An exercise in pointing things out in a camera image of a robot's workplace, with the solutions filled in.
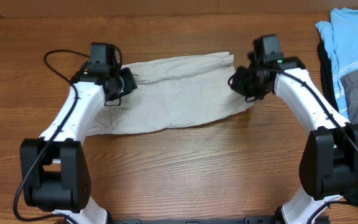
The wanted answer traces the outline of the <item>beige khaki shorts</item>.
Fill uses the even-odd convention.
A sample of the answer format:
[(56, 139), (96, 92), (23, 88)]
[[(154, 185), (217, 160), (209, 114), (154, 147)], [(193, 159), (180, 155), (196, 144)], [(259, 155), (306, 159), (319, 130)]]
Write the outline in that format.
[(252, 106), (232, 90), (229, 52), (163, 58), (126, 66), (137, 89), (105, 106), (88, 135), (140, 134), (197, 126), (241, 113)]

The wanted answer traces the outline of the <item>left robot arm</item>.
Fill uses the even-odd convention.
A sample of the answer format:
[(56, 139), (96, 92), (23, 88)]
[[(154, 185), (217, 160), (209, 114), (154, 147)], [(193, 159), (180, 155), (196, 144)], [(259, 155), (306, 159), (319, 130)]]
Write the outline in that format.
[(53, 123), (20, 146), (22, 181), (12, 211), (20, 221), (62, 217), (66, 223), (112, 223), (111, 214), (91, 197), (91, 177), (83, 152), (96, 117), (114, 100), (137, 88), (122, 53), (113, 44), (93, 42), (86, 61), (71, 78), (70, 90)]

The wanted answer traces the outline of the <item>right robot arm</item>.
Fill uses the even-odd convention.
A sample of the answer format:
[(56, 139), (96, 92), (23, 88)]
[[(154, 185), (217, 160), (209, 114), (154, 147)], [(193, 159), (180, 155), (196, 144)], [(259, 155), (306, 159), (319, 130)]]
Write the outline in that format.
[(321, 213), (334, 204), (358, 207), (345, 195), (358, 190), (358, 123), (340, 115), (316, 88), (298, 57), (285, 57), (278, 37), (253, 41), (248, 67), (227, 81), (246, 102), (280, 97), (308, 134), (299, 165), (301, 187), (271, 216), (248, 216), (245, 223), (329, 223)]

